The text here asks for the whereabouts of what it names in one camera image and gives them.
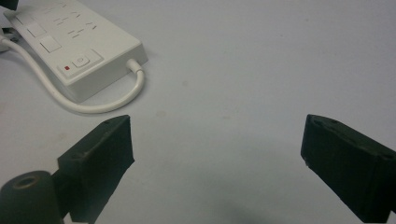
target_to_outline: power outlet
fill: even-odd
[[[76,0],[39,0],[5,16],[76,103],[129,73],[129,59],[148,60],[138,39]]]

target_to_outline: white table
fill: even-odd
[[[98,224],[361,223],[300,148],[317,114],[396,149],[395,1],[81,2],[143,41],[146,86],[120,110],[74,114],[20,55],[0,53],[0,185],[53,173],[101,121],[128,114],[136,162]]]

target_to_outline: power strip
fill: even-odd
[[[5,16],[70,100],[83,102],[148,60],[142,43],[76,0],[40,0]]]

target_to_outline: screw hole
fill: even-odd
[[[14,189],[27,189],[33,186],[37,181],[38,181],[38,177],[31,175],[15,183],[13,187]]]

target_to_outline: cable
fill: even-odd
[[[143,85],[145,83],[145,73],[143,71],[143,68],[140,66],[140,64],[136,60],[130,59],[126,63],[126,66],[137,75],[136,84],[134,85],[134,88],[130,92],[128,92],[123,97],[121,97],[119,100],[117,100],[113,103],[110,103],[110,104],[106,104],[106,105],[79,105],[79,104],[76,104],[76,103],[70,101],[69,99],[67,99],[53,86],[53,84],[47,78],[44,71],[41,69],[40,65],[37,64],[35,59],[33,59],[32,56],[24,48],[13,43],[12,41],[8,40],[6,37],[4,37],[2,35],[0,35],[0,44],[8,46],[11,49],[14,49],[23,57],[23,59],[29,64],[29,66],[32,67],[32,69],[34,70],[38,79],[40,79],[41,83],[43,83],[43,85],[47,89],[47,91],[52,95],[52,97],[59,104],[61,104],[62,106],[66,107],[72,111],[76,111],[79,113],[100,114],[100,113],[106,113],[108,111],[118,109],[118,108],[128,104],[129,102],[131,102],[136,97],[136,95],[142,90]]]

